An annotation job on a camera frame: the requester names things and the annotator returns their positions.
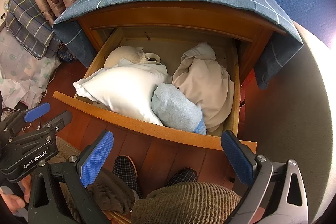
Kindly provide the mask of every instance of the pant leg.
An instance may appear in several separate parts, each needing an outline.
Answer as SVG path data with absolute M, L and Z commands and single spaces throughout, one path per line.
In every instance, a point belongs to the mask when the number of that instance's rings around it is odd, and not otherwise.
M 134 204 L 132 224 L 223 224 L 240 198 L 212 183 L 183 182 L 150 193 Z
M 64 141 L 56 138 L 58 154 L 48 162 L 65 162 L 72 155 L 78 156 L 80 151 Z M 68 207 L 78 222 L 82 222 L 79 213 L 75 209 L 75 204 L 65 183 L 60 183 L 63 195 Z M 119 179 L 112 172 L 102 168 L 93 184 L 87 186 L 87 190 L 94 201 L 102 210 L 116 211 L 120 214 L 127 214 L 134 205 L 134 194 L 126 183 Z

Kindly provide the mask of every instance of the open wooden drawer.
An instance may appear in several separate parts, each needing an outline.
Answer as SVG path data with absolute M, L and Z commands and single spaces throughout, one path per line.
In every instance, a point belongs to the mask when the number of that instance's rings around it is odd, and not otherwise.
M 240 83 L 238 57 L 235 41 L 222 35 L 188 28 L 173 27 L 125 27 L 113 31 L 100 49 L 84 78 L 104 66 L 109 54 L 117 47 L 129 45 L 143 47 L 144 52 L 156 53 L 166 65 L 169 75 L 173 75 L 181 63 L 182 54 L 200 42 L 206 41 L 214 49 L 216 60 L 224 66 L 235 84 L 234 102 L 231 114 L 221 126 L 210 135 L 200 135 L 126 117 L 93 105 L 87 98 L 75 95 L 74 98 L 59 92 L 54 93 L 58 100 L 94 117 L 147 135 L 188 145 L 222 150 L 219 136 L 226 129 L 235 135 L 238 131 Z M 255 143 L 246 142 L 255 151 Z

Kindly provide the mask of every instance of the black plaid slipper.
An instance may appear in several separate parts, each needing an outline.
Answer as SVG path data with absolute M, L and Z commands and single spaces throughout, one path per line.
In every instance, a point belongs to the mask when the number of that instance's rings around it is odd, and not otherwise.
M 143 198 L 138 184 L 138 172 L 133 160 L 129 156 L 117 157 L 112 173 L 125 182 L 129 188 L 136 191 L 140 199 Z
M 173 175 L 173 177 L 166 183 L 165 187 L 181 182 L 196 182 L 197 179 L 197 172 L 194 169 L 184 168 Z

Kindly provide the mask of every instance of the bolt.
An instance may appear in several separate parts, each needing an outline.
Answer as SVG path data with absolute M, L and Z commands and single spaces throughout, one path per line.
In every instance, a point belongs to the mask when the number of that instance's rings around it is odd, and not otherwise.
M 291 165 L 291 166 L 295 166 L 296 161 L 295 160 L 288 160 L 288 164 Z
M 39 161 L 39 167 L 45 166 L 45 160 Z
M 70 162 L 75 162 L 77 160 L 77 156 L 70 156 L 69 161 Z
M 258 156 L 257 156 L 257 159 L 258 159 L 260 162 L 264 162 L 264 161 L 266 161 L 266 157 L 263 156 L 263 155 L 258 155 Z

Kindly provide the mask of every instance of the hand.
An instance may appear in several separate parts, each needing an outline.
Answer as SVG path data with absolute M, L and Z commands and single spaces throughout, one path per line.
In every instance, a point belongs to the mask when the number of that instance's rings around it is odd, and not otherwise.
M 22 186 L 25 188 L 24 192 L 24 200 L 28 203 L 30 198 L 30 190 L 32 186 L 32 179 L 31 176 L 28 175 L 21 180 Z M 3 191 L 0 189 L 0 195 L 2 196 L 3 200 L 5 201 L 6 205 L 10 209 L 10 211 L 15 214 L 17 213 L 18 209 L 24 208 L 26 206 L 25 202 L 19 196 L 13 194 L 4 194 Z

